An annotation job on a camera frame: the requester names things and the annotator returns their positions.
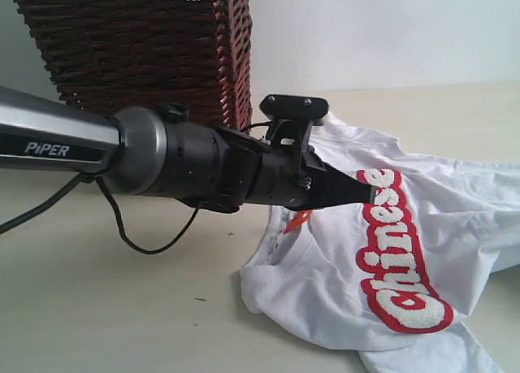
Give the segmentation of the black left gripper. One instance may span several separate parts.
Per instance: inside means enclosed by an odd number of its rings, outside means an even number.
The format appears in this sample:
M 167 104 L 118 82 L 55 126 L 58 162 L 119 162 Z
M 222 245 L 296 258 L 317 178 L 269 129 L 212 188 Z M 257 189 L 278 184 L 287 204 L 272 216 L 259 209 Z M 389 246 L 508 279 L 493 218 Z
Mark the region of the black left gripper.
M 245 202 L 296 210 L 374 203 L 375 186 L 347 176 L 315 154 L 310 161 L 297 174 L 291 148 L 263 153 Z

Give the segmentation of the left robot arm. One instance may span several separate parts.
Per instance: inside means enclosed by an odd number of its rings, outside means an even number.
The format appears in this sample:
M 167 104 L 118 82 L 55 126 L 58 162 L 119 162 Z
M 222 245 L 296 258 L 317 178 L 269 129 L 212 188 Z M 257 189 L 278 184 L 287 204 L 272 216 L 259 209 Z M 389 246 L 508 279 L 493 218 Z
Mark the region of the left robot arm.
M 374 201 L 374 186 L 325 163 L 309 143 L 326 100 L 271 94 L 260 108 L 262 140 L 195 124 L 178 104 L 101 116 L 2 88 L 1 164 L 100 176 L 117 193 L 224 214 L 245 203 L 301 211 Z

